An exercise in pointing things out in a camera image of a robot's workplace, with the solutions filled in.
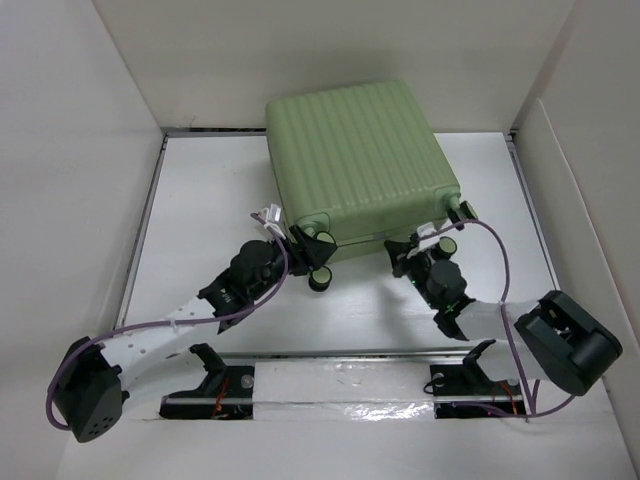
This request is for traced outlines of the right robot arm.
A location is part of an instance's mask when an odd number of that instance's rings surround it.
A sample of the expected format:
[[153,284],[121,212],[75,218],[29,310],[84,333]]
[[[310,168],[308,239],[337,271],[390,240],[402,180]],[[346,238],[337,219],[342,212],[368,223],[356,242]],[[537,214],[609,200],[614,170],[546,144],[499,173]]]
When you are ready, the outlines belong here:
[[471,297],[449,237],[424,248],[398,241],[384,248],[393,276],[409,280],[433,311],[437,328],[450,339],[473,343],[461,372],[474,393],[497,381],[526,378],[583,396],[623,353],[618,338],[561,290],[525,302]]

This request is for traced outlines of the green hard-shell suitcase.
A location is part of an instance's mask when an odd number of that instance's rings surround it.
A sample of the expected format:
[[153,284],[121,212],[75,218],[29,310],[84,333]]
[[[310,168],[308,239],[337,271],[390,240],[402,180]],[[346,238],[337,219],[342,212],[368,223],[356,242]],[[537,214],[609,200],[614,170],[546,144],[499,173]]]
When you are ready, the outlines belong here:
[[331,263],[377,253],[426,223],[477,216],[404,81],[272,100],[265,118],[285,223],[331,235]]

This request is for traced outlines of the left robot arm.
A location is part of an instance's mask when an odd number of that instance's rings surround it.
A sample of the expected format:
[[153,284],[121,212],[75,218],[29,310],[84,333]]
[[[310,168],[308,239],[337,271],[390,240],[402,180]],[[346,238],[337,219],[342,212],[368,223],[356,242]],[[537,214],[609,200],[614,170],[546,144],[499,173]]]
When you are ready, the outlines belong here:
[[98,438],[120,419],[135,379],[182,352],[201,360],[188,374],[191,395],[224,392],[228,368],[208,342],[196,339],[200,328],[228,331],[269,302],[288,276],[306,276],[313,288],[325,290],[328,284],[317,275],[337,251],[327,232],[310,235],[294,225],[282,233],[270,222],[264,228],[269,239],[244,243],[225,270],[168,318],[73,342],[46,390],[49,423],[80,443]]

